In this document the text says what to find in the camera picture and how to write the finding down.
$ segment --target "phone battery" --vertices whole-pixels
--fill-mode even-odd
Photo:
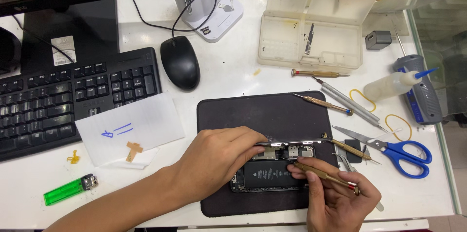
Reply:
[[[244,165],[245,188],[301,187],[304,180],[297,180],[287,170],[287,160],[257,160]]]

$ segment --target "hand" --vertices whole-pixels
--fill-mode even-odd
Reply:
[[[310,202],[307,227],[310,232],[358,232],[365,217],[381,200],[381,193],[362,174],[339,171],[334,166],[311,157],[299,157],[298,162],[324,171],[333,177],[357,184],[359,196],[346,187],[321,180],[315,173],[306,173],[288,165],[296,179],[308,179]]]
[[[253,145],[266,141],[263,134],[245,126],[199,132],[180,160],[168,167],[182,204],[216,192],[254,155],[264,152],[264,147]]]

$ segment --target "black keyboard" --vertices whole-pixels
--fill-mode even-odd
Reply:
[[[92,59],[0,80],[0,161],[79,141],[75,120],[162,92],[153,48]]]

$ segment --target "desk surface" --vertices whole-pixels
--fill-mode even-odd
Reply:
[[[136,0],[146,21],[171,26],[178,16],[174,0]],[[309,77],[290,77],[290,68],[260,65],[256,61],[260,35],[260,19],[267,0],[238,0],[245,8],[243,18],[219,42],[210,44],[197,34],[186,33],[198,56],[201,67],[201,82],[196,90],[184,93],[178,90],[167,78],[160,58],[159,71],[163,91],[169,91],[174,99],[186,138],[160,146],[153,162],[143,170],[142,177],[148,176],[163,166],[176,162],[197,133],[196,106],[204,99],[248,96],[257,94],[284,93],[304,90],[319,90],[320,85]],[[143,24],[131,0],[118,0],[120,51],[154,47],[157,54],[160,43],[171,37],[168,30],[149,27]],[[0,25],[21,37],[11,17],[0,18]],[[183,23],[180,28],[187,28]],[[412,37],[401,38],[407,53],[416,53]],[[347,94],[349,90],[363,87],[376,79],[391,73],[390,66],[401,56],[398,43],[393,43],[381,51],[367,51],[364,45],[363,65],[352,72],[351,77],[326,79],[335,88]],[[360,97],[356,101],[364,102]],[[402,98],[393,97],[377,103],[374,112],[384,121],[388,114],[400,115],[412,125],[412,140],[429,148],[433,162],[429,164],[428,177],[418,180],[401,175],[381,152],[370,148],[371,156],[382,165],[368,162],[353,166],[364,174],[381,191],[383,212],[373,211],[366,220],[408,219],[413,217],[446,216],[454,214],[447,170],[441,156],[441,149],[434,126],[422,127],[414,122]],[[379,136],[381,130],[354,115],[329,110],[331,124],[352,129],[368,136]],[[407,126],[397,119],[390,120],[394,128],[404,127],[401,138],[408,136]],[[336,139],[349,139],[334,130]],[[387,141],[396,142],[394,137]],[[66,162],[73,150],[78,150],[81,159],[78,164]],[[67,199],[59,204],[46,207],[43,194],[67,181],[88,173],[94,167],[79,142],[48,152],[0,163],[4,184],[1,188],[1,201],[7,211],[0,215],[2,228],[45,228],[66,213],[90,202],[117,188],[101,182],[96,189]],[[152,219],[142,226],[183,226],[183,225],[229,225],[254,223],[294,223],[305,222],[306,209],[263,213],[231,217],[205,217],[199,203],[187,205],[177,211]]]

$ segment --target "glue bottle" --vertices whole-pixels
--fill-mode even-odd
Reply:
[[[387,77],[368,83],[363,89],[363,93],[374,102],[404,94],[409,92],[413,85],[420,83],[423,76],[437,69],[434,68],[420,73],[417,71],[393,73]]]

